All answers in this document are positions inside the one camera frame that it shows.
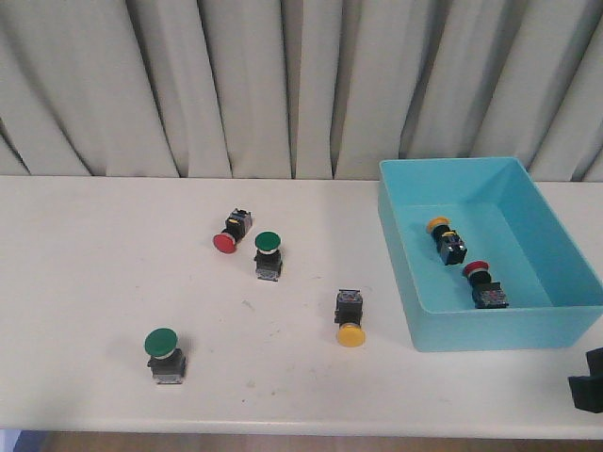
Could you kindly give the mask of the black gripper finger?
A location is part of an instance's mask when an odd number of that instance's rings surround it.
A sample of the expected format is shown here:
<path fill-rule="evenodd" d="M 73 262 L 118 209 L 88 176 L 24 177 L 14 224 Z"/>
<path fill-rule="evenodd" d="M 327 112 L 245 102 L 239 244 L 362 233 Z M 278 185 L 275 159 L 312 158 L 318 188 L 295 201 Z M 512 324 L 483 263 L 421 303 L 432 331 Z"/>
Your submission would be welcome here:
<path fill-rule="evenodd" d="M 588 351 L 586 360 L 590 374 L 568 378 L 574 406 L 582 411 L 602 413 L 602 348 Z"/>

